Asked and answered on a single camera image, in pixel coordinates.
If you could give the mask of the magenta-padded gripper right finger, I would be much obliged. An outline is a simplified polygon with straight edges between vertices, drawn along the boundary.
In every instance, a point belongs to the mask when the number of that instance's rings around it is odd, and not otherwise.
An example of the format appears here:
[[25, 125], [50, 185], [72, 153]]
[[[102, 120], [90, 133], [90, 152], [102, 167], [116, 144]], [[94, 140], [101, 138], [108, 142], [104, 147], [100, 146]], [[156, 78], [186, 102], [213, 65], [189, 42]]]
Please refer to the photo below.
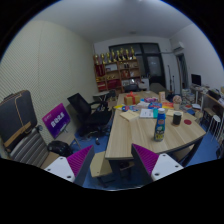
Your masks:
[[131, 153], [144, 184], [157, 181], [182, 169], [168, 154], [156, 154], [137, 144], [132, 144]]

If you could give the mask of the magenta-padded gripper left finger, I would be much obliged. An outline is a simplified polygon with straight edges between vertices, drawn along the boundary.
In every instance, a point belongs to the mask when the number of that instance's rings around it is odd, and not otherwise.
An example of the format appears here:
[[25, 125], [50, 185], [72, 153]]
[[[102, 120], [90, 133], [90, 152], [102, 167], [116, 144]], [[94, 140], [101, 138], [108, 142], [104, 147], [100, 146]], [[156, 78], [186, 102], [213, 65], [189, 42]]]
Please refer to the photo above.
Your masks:
[[69, 157], [59, 156], [45, 171], [82, 186], [94, 155], [94, 146], [90, 145]]

